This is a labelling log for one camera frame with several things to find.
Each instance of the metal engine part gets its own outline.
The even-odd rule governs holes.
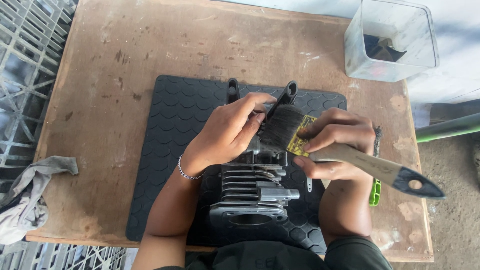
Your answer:
[[[295,94],[296,83],[293,81],[278,100],[292,104]],[[282,98],[286,96],[289,97],[287,101]],[[232,103],[238,98],[238,82],[230,79],[227,102]],[[240,156],[221,165],[222,194],[220,201],[210,206],[211,223],[217,227],[246,227],[285,221],[288,215],[284,206],[300,197],[297,189],[287,189],[281,184],[282,176],[286,174],[283,168],[287,164],[286,152],[274,152],[254,136]]]

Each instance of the hexagon pattern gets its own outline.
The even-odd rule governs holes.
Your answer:
[[[278,97],[282,87],[239,85],[240,95],[266,92]],[[152,96],[142,156],[133,193],[126,236],[140,241],[153,201],[177,166],[188,143],[202,130],[213,109],[225,103],[227,83],[161,75]],[[305,114],[318,117],[327,108],[346,110],[344,96],[334,93],[299,91],[295,106]],[[241,241],[281,241],[324,254],[326,246],[318,225],[318,203],[325,191],[314,180],[306,191],[305,174],[291,162],[282,179],[285,188],[300,191],[300,199],[289,201],[288,220],[270,227],[214,228],[209,220],[210,205],[219,201],[219,166],[207,168],[202,181],[197,212],[187,238],[188,245],[223,246]]]

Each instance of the plastic box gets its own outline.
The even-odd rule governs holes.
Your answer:
[[[369,58],[363,34],[390,38],[397,62]],[[345,73],[349,77],[396,82],[439,65],[432,14],[423,5],[362,0],[345,32]]]

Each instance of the plywood tabletop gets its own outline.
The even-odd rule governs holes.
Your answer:
[[[208,0],[80,0],[36,152],[76,157],[80,173],[53,176],[49,219],[27,239],[138,246],[125,227],[160,74],[341,93],[382,127],[380,157],[420,170],[405,83],[345,75],[349,22]],[[390,261],[433,260],[424,199],[383,185],[372,218]]]

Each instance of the dark green shirt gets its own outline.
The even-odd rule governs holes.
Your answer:
[[[328,245],[323,261],[317,254],[281,242],[250,241],[214,252],[187,256],[186,268],[158,270],[392,270],[378,247],[363,237],[338,238]]]

